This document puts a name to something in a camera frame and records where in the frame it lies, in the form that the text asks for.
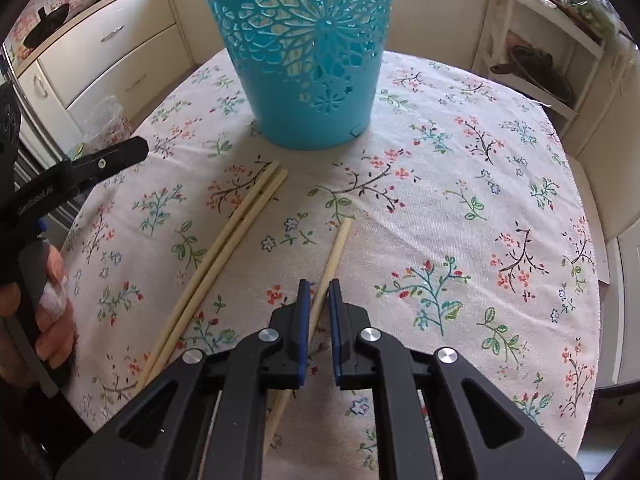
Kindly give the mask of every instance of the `blue gripper pad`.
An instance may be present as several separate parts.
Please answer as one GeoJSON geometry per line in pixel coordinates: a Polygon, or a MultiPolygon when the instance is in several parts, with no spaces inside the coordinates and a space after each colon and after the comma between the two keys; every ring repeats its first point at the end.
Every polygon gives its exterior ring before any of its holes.
{"type": "Polygon", "coordinates": [[[311,285],[307,280],[300,280],[298,286],[298,298],[296,299],[296,323],[298,327],[299,344],[298,344],[298,384],[303,386],[306,378],[306,360],[308,356],[309,342],[309,316],[311,314],[310,300],[311,285]]]}
{"type": "Polygon", "coordinates": [[[332,280],[329,284],[327,294],[327,302],[329,306],[329,320],[331,323],[331,346],[334,359],[334,379],[335,385],[340,385],[342,377],[342,339],[340,336],[340,324],[338,323],[338,309],[342,305],[342,295],[340,293],[340,282],[332,280]]]}

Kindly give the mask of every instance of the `teal basket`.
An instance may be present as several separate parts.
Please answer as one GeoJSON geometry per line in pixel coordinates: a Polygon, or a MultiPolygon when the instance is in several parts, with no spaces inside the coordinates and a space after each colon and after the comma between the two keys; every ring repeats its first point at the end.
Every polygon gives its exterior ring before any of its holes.
{"type": "Polygon", "coordinates": [[[265,137],[320,150],[367,127],[391,0],[209,0],[265,137]]]}

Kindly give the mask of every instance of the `finger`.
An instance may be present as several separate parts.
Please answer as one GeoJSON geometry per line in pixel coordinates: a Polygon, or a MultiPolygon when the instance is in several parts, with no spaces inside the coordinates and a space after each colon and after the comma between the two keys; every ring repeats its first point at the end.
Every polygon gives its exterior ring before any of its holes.
{"type": "Polygon", "coordinates": [[[56,283],[62,283],[65,277],[65,262],[62,254],[52,245],[49,246],[49,256],[47,257],[47,276],[56,283]]]}
{"type": "Polygon", "coordinates": [[[43,334],[51,328],[51,325],[53,325],[53,318],[51,317],[51,314],[42,306],[42,304],[39,304],[36,309],[36,324],[38,325],[40,332],[43,334]]]}
{"type": "Polygon", "coordinates": [[[36,354],[43,361],[49,359],[65,343],[69,333],[74,331],[74,316],[71,302],[62,317],[36,341],[36,354]]]}
{"type": "Polygon", "coordinates": [[[0,287],[0,317],[12,316],[20,305],[20,287],[11,283],[0,287]]]}
{"type": "Polygon", "coordinates": [[[75,332],[71,332],[68,336],[66,336],[66,339],[63,345],[53,353],[53,355],[49,359],[49,366],[53,370],[58,368],[71,355],[71,351],[74,348],[75,339],[76,339],[75,332]]]}

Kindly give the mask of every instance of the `floral tablecloth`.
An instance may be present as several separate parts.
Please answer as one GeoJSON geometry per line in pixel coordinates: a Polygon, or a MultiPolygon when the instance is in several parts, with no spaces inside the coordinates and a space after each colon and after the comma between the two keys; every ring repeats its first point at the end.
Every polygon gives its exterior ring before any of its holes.
{"type": "MultiPolygon", "coordinates": [[[[590,232],[539,105],[440,63],[385,53],[370,128],[324,152],[270,144],[226,51],[140,126],[147,160],[97,186],[63,251],[78,325],[66,396],[98,430],[132,395],[206,249],[274,159],[290,175],[177,345],[216,352],[318,282],[338,226],[345,300],[409,348],[453,346],[569,453],[598,361],[590,232]]],[[[324,316],[266,479],[377,478],[369,391],[334,387],[324,316]]]]}

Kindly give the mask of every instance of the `human hand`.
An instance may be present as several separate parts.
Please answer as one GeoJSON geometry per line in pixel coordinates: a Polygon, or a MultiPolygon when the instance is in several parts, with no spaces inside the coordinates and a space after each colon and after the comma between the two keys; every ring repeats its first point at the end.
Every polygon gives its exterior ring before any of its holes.
{"type": "MultiPolygon", "coordinates": [[[[65,264],[58,250],[51,246],[47,258],[47,277],[51,285],[62,291],[66,287],[65,264]]],[[[76,337],[74,308],[66,298],[64,308],[52,308],[44,298],[36,310],[36,324],[42,334],[36,340],[36,354],[48,361],[53,369],[58,368],[71,355],[76,337]]]]}
{"type": "MultiPolygon", "coordinates": [[[[58,250],[51,247],[47,258],[47,277],[54,288],[63,288],[66,282],[64,263],[58,250]]],[[[20,289],[15,283],[0,288],[0,318],[12,316],[20,305],[20,289]]],[[[42,301],[36,310],[36,323],[42,332],[36,340],[36,354],[47,360],[49,366],[58,368],[71,354],[75,339],[73,306],[66,306],[59,313],[42,301]]],[[[0,321],[0,377],[19,388],[29,388],[36,379],[24,364],[19,352],[0,321]]]]}

